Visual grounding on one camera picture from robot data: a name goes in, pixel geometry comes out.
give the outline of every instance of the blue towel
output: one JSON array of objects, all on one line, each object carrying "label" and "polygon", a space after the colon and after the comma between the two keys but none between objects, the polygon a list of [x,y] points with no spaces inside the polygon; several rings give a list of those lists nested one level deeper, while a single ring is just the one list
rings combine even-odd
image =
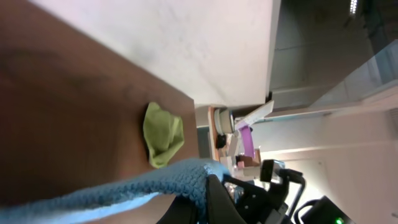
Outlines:
[{"label": "blue towel", "polygon": [[187,159],[132,180],[104,184],[0,210],[0,223],[81,223],[140,207],[159,194],[189,198],[206,213],[206,178],[222,180],[228,170],[210,159]]}]

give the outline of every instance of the light fixture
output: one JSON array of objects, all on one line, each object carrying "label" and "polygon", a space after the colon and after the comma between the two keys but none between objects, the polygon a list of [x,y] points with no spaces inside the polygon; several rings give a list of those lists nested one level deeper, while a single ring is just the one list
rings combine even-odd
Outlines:
[{"label": "light fixture", "polygon": [[351,5],[349,7],[349,14],[351,16],[355,16],[356,7],[357,7],[357,0],[351,0]]},{"label": "light fixture", "polygon": [[336,219],[336,224],[344,224],[344,220],[342,218]]}]

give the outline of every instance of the brown tabletop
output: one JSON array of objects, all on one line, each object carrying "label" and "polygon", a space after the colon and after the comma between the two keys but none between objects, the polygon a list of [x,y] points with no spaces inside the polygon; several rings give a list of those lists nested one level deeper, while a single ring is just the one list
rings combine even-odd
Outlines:
[{"label": "brown tabletop", "polygon": [[0,205],[151,170],[150,101],[183,119],[171,162],[198,157],[192,99],[27,1],[0,1]]}]

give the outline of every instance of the green cloth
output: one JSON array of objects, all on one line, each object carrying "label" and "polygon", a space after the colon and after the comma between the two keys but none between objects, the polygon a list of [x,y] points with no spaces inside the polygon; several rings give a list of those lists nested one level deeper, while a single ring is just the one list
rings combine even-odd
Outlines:
[{"label": "green cloth", "polygon": [[144,138],[149,150],[149,163],[155,168],[167,166],[184,144],[181,117],[174,116],[149,103],[144,119]]}]

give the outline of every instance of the white wall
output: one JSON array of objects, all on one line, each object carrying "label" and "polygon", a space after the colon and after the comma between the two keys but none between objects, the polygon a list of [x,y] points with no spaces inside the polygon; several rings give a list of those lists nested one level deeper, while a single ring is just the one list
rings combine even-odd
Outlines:
[{"label": "white wall", "polygon": [[389,144],[394,135],[383,112],[272,121],[252,128],[254,147],[261,151]]},{"label": "white wall", "polygon": [[200,106],[195,108],[195,119],[198,128],[209,126],[208,106]]},{"label": "white wall", "polygon": [[31,1],[195,104],[239,106],[266,100],[277,24],[272,11],[279,10],[280,0]]},{"label": "white wall", "polygon": [[[322,193],[357,224],[397,223],[391,216],[398,211],[397,155],[393,144],[261,154],[263,159],[323,161],[330,192]],[[317,181],[308,184],[320,184],[319,189],[325,185]]]},{"label": "white wall", "polygon": [[[262,159],[322,162],[324,179],[309,185],[324,190],[358,224],[397,223],[398,151],[391,118],[384,112],[320,116],[253,126]],[[309,177],[316,171],[302,167]]]}]

